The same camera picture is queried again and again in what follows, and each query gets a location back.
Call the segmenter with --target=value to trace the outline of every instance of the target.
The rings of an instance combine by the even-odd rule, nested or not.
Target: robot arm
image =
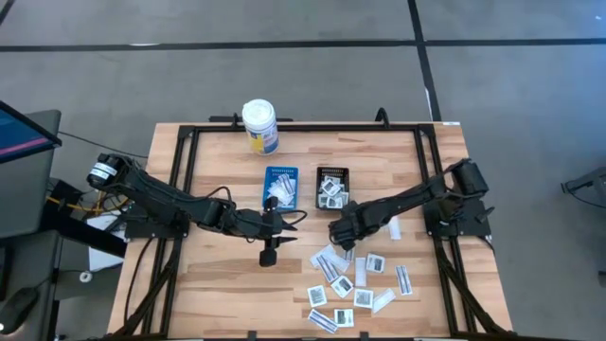
[[[265,241],[259,260],[261,266],[274,265],[275,249],[282,242],[296,240],[274,237],[282,230],[296,231],[276,211],[275,198],[265,203],[262,215],[251,209],[236,209],[228,188],[217,189],[225,189],[228,200],[210,198],[209,195],[194,197],[149,176],[131,158],[118,154],[101,154],[86,180],[92,188],[126,195],[159,224],[171,226],[188,219],[207,231],[249,241]]]
[[[448,188],[444,181],[444,174],[448,172],[453,174],[454,188]],[[376,233],[393,216],[434,200],[439,205],[440,221],[454,223],[462,219],[463,208],[469,201],[479,201],[488,190],[477,165],[463,159],[444,173],[400,194],[361,204],[350,202],[341,210],[341,219],[329,224],[330,240],[349,250],[356,240]],[[477,212],[476,216],[488,213]]]

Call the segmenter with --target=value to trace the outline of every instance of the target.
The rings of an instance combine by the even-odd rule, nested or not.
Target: wooden tabletop
[[[147,171],[169,180],[179,124],[158,124],[151,144]],[[444,168],[468,156],[460,126],[436,123],[437,142]],[[262,242],[247,243],[203,231],[192,225],[181,253],[179,276],[170,321],[169,337],[259,337],[330,336],[307,320],[310,302],[306,289],[324,285],[329,303],[316,310],[333,318],[335,308],[353,308],[353,294],[339,298],[322,273],[310,264],[311,255],[329,243],[328,224],[337,212],[314,206],[316,168],[349,168],[350,196],[364,202],[399,193],[420,181],[419,161],[413,135],[408,132],[279,133],[279,150],[269,156],[250,152],[244,133],[203,133],[197,151],[193,195],[202,196],[216,187],[229,186],[238,208],[261,209],[265,168],[299,168],[298,208],[309,216],[296,227],[298,241],[281,245],[277,265],[258,266]],[[433,169],[429,143],[424,139],[428,167]],[[187,155],[188,142],[184,150]],[[183,184],[183,158],[178,186]],[[446,336],[448,324],[440,289],[432,240],[425,234],[420,208],[399,217],[402,238],[391,241],[387,228],[359,242],[356,257],[372,252],[386,257],[384,274],[368,273],[367,288],[375,295],[392,288],[397,298],[376,314],[354,309],[354,328],[341,328],[337,336]],[[510,329],[508,309],[494,256],[475,237],[459,238],[469,287],[486,311],[503,328]],[[145,241],[130,242],[108,332],[123,324],[124,303],[136,259]],[[134,284],[129,311],[132,313],[147,293],[152,272],[155,242],[145,254]],[[401,296],[396,265],[406,265],[413,294]],[[347,276],[354,280],[354,266]],[[459,329],[465,330],[460,297],[453,287]],[[158,298],[162,302],[164,294]],[[161,304],[154,310],[152,330],[159,330]]]

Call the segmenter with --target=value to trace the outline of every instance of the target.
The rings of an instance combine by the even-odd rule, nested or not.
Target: label
[[[276,151],[278,140],[275,122],[271,126],[259,132],[253,132],[248,130],[248,128],[246,131],[248,132],[248,139],[255,152],[267,154]]]
[[[100,162],[97,162],[95,164],[95,166],[93,166],[93,168],[96,168],[98,170],[102,170],[102,171],[108,172],[108,173],[112,174],[113,176],[116,176],[116,174],[117,174],[117,170],[113,169],[110,166],[107,166],[106,164],[102,164]]]
[[[91,169],[90,174],[103,178],[103,180],[107,180],[107,178],[110,177],[109,173],[106,173],[105,171],[98,170],[98,169]]]

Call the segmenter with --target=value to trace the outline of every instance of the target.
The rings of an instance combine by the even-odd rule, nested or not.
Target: white container lid
[[[244,125],[253,130],[263,130],[276,122],[272,103],[265,99],[253,99],[242,108]]]

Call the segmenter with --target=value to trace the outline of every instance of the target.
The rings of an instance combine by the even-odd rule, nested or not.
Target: gray floor
[[[606,37],[601,1],[418,1],[426,39]],[[405,1],[17,0],[0,45],[413,38]],[[606,213],[560,182],[606,162],[606,46],[432,47],[444,120],[461,121],[491,192],[497,262],[514,328],[587,340],[606,333]],[[0,96],[60,109],[62,130],[145,153],[153,125],[205,121],[267,98],[297,120],[428,120],[414,47],[0,53]],[[101,149],[64,138],[53,176],[84,188]],[[83,255],[78,245],[68,260]],[[116,278],[62,305],[59,332],[100,336]],[[93,312],[84,314],[87,302]]]

